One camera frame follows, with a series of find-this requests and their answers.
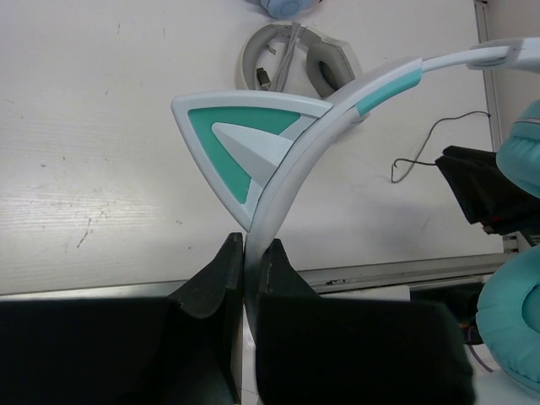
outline ear cushion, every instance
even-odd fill
[[[354,72],[345,55],[335,46],[317,42],[310,46],[305,70],[317,93],[325,99],[354,80]]]
[[[540,397],[540,246],[515,257],[485,284],[478,330],[500,367]]]
[[[499,170],[513,183],[540,197],[540,100],[516,121],[497,153]]]

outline white tabletop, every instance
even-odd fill
[[[0,4],[0,294],[185,279],[211,260],[240,226],[200,175],[170,101],[233,89],[242,45],[269,21],[243,0]],[[471,0],[339,0],[301,21],[349,41],[364,70],[478,40]],[[300,68],[287,90],[313,95]],[[387,188],[392,160],[433,121],[475,109],[481,73],[455,68],[374,111],[300,191],[280,234],[293,264],[497,251],[435,171]],[[488,147],[488,123],[441,128],[424,158],[450,142]]]

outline black fabric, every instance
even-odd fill
[[[443,305],[322,299],[278,240],[262,273],[256,378],[265,405],[474,403],[473,369]]]
[[[522,231],[531,239],[540,233],[540,200],[499,171],[495,153],[450,146],[435,163],[470,224],[479,222],[490,234]]]
[[[233,404],[243,240],[171,296],[0,301],[0,403]]]

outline headphones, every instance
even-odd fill
[[[238,85],[241,89],[260,89],[257,86],[257,60],[270,41],[287,41],[292,30],[293,23],[288,21],[269,24],[246,42],[239,63]],[[358,58],[348,42],[336,40],[305,26],[300,27],[298,37],[300,44],[307,47],[307,77],[323,99],[362,75]]]
[[[289,19],[320,2],[322,0],[261,0],[261,5],[275,19]]]

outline black cable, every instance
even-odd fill
[[[431,135],[433,134],[433,131],[435,130],[435,128],[437,127],[437,125],[439,125],[441,122],[444,122],[444,121],[461,120],[462,118],[465,118],[466,116],[471,116],[472,114],[484,114],[484,115],[487,116],[487,117],[491,117],[491,114],[489,114],[489,113],[486,112],[486,111],[471,111],[471,112],[468,112],[467,114],[463,114],[462,116],[451,116],[451,117],[447,117],[447,118],[441,118],[441,119],[438,120],[435,124],[433,124],[433,126],[432,126],[431,129],[429,130],[428,136],[427,136],[426,139],[424,140],[424,143],[422,143],[422,147],[421,147],[420,150],[416,153],[416,156],[414,156],[414,159],[404,159],[404,158],[400,158],[400,159],[394,160],[394,163],[392,163],[392,165],[391,165],[390,182],[391,182],[392,184],[401,183],[401,182],[402,182],[403,180],[405,180],[405,178],[411,173],[411,171],[412,171],[413,168],[414,168],[414,165],[435,166],[435,163],[424,163],[424,162],[420,162],[420,161],[419,161],[419,157],[420,157],[420,155],[422,154],[422,152],[424,151],[425,146],[428,144],[428,141],[429,141],[429,139],[431,138]],[[394,169],[397,168],[397,162],[408,162],[408,163],[410,163],[411,165],[408,167],[407,171],[406,171],[399,179],[396,180],[396,179],[394,179]]]

